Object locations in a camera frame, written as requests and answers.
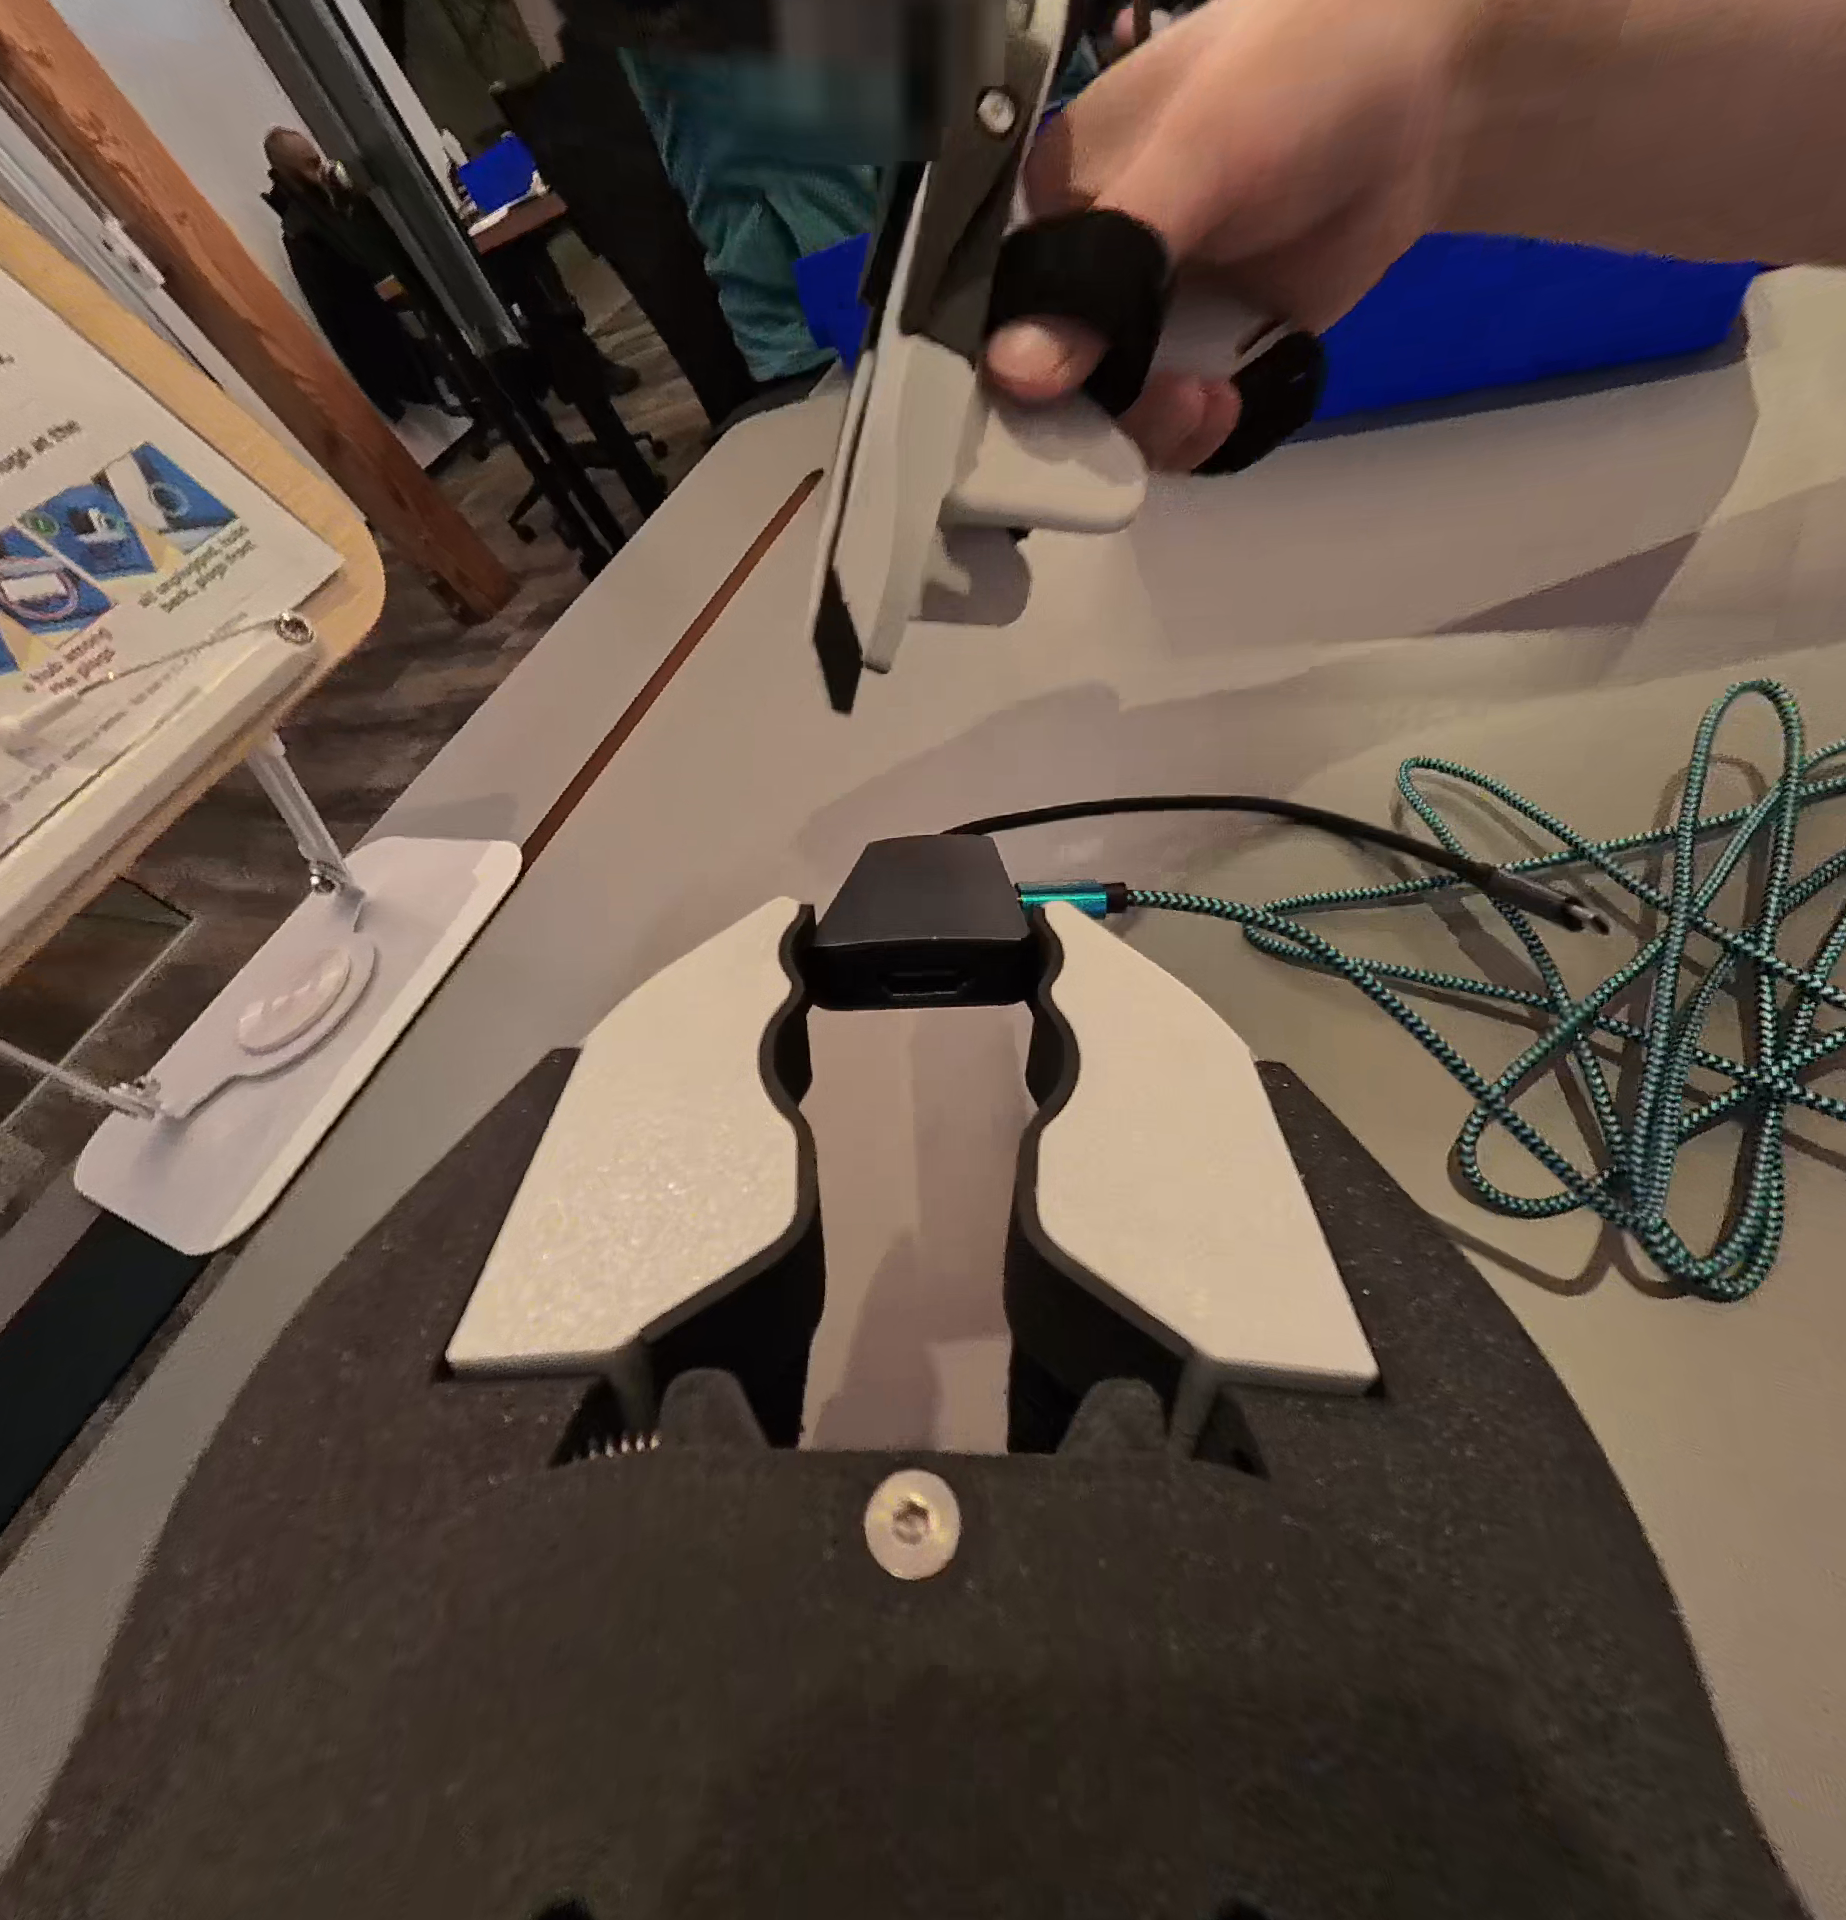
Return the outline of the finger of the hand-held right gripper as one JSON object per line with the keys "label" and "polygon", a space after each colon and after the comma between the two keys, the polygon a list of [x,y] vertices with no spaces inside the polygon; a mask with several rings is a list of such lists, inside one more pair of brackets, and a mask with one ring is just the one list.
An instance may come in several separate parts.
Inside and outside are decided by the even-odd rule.
{"label": "finger of the hand-held right gripper", "polygon": [[836,550],[863,669],[891,669],[952,532],[1108,536],[1148,494],[1148,466],[1089,396],[1022,405],[993,396],[959,349],[878,325],[871,397]]}
{"label": "finger of the hand-held right gripper", "polygon": [[829,487],[815,544],[811,640],[826,701],[836,714],[853,712],[864,674],[863,642],[843,596],[836,561],[871,396],[872,361],[858,359],[843,412],[840,437],[829,467]]}

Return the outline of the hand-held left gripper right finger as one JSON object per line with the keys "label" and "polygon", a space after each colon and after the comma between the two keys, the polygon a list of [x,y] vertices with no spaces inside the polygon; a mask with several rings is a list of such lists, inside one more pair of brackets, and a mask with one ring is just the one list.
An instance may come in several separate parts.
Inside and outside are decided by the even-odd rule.
{"label": "hand-held left gripper right finger", "polygon": [[1365,1397],[1368,1332],[1244,1036],[1070,901],[1030,911],[1035,1104],[1007,1231],[1007,1450],[1136,1381],[1219,1452],[1230,1389]]}

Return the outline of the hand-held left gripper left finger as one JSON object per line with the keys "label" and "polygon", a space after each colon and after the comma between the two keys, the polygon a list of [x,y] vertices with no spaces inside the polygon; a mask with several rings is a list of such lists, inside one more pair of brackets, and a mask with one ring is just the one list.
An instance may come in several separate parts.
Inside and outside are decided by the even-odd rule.
{"label": "hand-held left gripper left finger", "polygon": [[457,1380],[592,1380],[643,1434],[718,1372],[766,1444],[800,1444],[826,1305],[815,920],[766,900],[591,1029],[444,1346]]}

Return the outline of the wide grey usb hub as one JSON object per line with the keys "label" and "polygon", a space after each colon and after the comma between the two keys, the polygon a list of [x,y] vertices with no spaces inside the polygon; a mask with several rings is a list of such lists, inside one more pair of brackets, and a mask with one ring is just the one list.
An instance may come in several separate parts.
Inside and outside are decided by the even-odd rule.
{"label": "wide grey usb hub", "polygon": [[1275,820],[1390,852],[1465,883],[1496,907],[1517,907],[1569,932],[1609,932],[1609,920],[1567,890],[1400,828],[1254,793],[1132,793],[871,841],[798,949],[815,1002],[835,1012],[1030,1003],[1043,980],[1036,916],[1070,906],[1107,921],[1128,913],[1135,891],[1123,880],[1102,877],[1022,885],[1009,873],[998,835],[1148,814]]}

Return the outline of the blue plastic bin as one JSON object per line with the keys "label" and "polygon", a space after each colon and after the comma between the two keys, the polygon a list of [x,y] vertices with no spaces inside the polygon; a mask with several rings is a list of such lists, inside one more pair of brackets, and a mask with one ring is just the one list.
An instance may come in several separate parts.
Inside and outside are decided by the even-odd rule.
{"label": "blue plastic bin", "polygon": [[1418,239],[1322,338],[1317,422],[1709,354],[1755,260],[1684,260],[1534,237]]}

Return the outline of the person's right forearm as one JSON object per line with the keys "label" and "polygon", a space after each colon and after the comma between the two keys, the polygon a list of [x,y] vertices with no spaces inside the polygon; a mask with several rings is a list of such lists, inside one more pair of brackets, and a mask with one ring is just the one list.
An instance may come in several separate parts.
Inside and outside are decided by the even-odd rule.
{"label": "person's right forearm", "polygon": [[1846,1],[1486,4],[1438,224],[1846,270]]}

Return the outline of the person's right hand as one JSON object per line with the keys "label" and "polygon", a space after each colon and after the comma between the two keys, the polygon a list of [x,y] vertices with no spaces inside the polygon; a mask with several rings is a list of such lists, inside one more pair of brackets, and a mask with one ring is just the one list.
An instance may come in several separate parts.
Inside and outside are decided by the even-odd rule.
{"label": "person's right hand", "polygon": [[1126,216],[1177,289],[1320,331],[1433,225],[1486,20],[1463,1],[1183,11],[1049,122],[1027,212]]}

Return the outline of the black office chair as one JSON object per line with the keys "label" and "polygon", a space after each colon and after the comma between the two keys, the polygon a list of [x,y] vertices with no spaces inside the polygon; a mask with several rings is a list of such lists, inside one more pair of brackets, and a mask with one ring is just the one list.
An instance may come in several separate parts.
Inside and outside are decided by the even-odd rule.
{"label": "black office chair", "polygon": [[631,503],[644,517],[653,516],[668,497],[668,481],[658,473],[653,457],[666,453],[668,443],[648,434],[632,434],[612,405],[600,416],[589,416],[592,434],[571,437],[560,422],[540,404],[523,409],[523,434],[513,443],[527,467],[529,486],[507,516],[510,532],[523,541],[539,540],[535,509],[549,513],[549,528],[578,556],[589,574],[623,551],[631,529],[600,492],[597,473],[612,473]]}

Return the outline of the black mesh chair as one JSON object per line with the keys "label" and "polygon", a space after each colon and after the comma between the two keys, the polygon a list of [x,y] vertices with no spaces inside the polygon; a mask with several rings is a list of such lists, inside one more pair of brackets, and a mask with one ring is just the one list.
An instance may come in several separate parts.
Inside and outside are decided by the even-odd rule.
{"label": "black mesh chair", "polygon": [[565,37],[553,63],[492,83],[491,100],[721,429],[758,383],[619,50]]}

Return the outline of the wooden document stand white base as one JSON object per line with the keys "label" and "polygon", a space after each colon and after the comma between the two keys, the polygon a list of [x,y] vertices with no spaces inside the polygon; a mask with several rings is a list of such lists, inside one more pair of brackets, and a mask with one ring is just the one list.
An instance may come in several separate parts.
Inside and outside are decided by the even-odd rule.
{"label": "wooden document stand white base", "polygon": [[0,860],[0,988],[208,787],[242,765],[280,814],[309,891],[171,1041],[114,1084],[0,1037],[0,1059],[102,1112],[73,1185],[184,1255],[247,1236],[312,1159],[523,873],[510,838],[388,835],[343,852],[283,719],[377,625],[385,567],[353,503],[190,358],[0,201],[0,265],[229,464],[338,551],[278,634],[297,666],[182,746],[158,731]]}

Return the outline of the dark furniture legs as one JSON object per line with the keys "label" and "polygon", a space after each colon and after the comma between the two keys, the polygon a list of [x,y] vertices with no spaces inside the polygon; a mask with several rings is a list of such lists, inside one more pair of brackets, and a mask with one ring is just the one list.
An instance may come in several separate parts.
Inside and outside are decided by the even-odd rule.
{"label": "dark furniture legs", "polygon": [[519,457],[513,437],[523,434],[523,412],[531,404],[553,412],[573,440],[592,436],[589,417],[600,417],[607,405],[623,420],[610,363],[553,258],[553,239],[568,228],[571,212],[553,237],[496,256],[478,256],[470,242],[489,291],[509,318],[504,340],[469,327],[434,287],[428,265],[405,248],[396,248],[398,272],[380,281],[382,300],[411,306],[434,327],[438,348],[450,370],[466,380],[478,414]]}

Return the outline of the small blue box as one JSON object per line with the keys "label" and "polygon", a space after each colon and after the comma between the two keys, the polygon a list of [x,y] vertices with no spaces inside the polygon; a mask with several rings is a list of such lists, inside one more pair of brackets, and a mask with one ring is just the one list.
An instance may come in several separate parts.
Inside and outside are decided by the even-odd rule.
{"label": "small blue box", "polygon": [[454,177],[478,218],[501,216],[547,190],[531,147],[514,129],[459,160]]}

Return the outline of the glass floor partition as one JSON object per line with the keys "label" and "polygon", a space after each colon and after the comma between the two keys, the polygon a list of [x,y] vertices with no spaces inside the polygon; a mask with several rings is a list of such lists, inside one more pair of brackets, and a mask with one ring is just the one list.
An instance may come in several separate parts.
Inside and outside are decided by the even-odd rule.
{"label": "glass floor partition", "polygon": [[[0,1040],[98,1084],[143,1077],[190,1020],[200,920],[117,880],[0,988]],[[0,1231],[80,1153],[102,1112],[0,1059]]]}

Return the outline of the printed instruction sheet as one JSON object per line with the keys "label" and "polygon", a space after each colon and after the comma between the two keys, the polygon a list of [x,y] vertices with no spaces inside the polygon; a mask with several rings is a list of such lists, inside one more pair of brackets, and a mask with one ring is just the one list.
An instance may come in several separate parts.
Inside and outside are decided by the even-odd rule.
{"label": "printed instruction sheet", "polygon": [[0,860],[298,666],[341,554],[0,265]]}

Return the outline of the wooden post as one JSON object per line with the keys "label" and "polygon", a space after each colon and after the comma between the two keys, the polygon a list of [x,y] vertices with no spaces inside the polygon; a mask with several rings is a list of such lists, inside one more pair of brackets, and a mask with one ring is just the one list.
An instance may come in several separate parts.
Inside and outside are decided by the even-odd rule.
{"label": "wooden post", "polygon": [[371,528],[465,620],[501,612],[516,592],[510,571],[53,4],[0,4],[0,83]]}

